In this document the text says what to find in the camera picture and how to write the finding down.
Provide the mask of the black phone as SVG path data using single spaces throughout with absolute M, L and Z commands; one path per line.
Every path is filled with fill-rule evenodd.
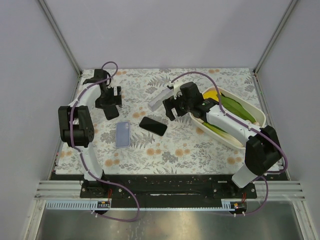
M 103 112 L 107 120 L 115 119 L 120 115 L 115 105 L 107 105 L 103 108 Z

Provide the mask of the lilac phone case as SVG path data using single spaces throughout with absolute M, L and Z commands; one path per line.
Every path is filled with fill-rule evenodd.
M 118 122 L 115 129 L 115 147 L 126 148 L 130 146 L 130 123 Z

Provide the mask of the black smartphone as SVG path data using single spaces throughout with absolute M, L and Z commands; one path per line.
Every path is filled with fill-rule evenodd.
M 163 124 L 146 116 L 143 117 L 143 119 L 139 123 L 139 127 L 161 137 L 165 134 L 168 128 L 166 124 Z

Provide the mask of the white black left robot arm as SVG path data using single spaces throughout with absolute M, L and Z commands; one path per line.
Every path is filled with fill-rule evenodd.
M 58 109 L 60 138 L 74 149 L 84 168 L 84 179 L 101 179 L 104 171 L 94 151 L 95 128 L 90 111 L 103 111 L 107 120 L 119 117 L 122 106 L 122 88 L 112 87 L 113 76 L 104 69 L 95 69 L 93 77 L 86 79 L 80 94 L 67 106 Z

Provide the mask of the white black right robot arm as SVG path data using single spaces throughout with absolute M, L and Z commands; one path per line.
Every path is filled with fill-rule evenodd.
M 245 147 L 244 165 L 232 176 L 238 188 L 263 176 L 282 158 L 281 147 L 275 129 L 249 123 L 225 109 L 221 99 L 205 99 L 198 86 L 187 82 L 179 86 L 177 95 L 163 100 L 166 116 L 173 121 L 187 113 L 203 122 L 216 126 L 237 139 Z

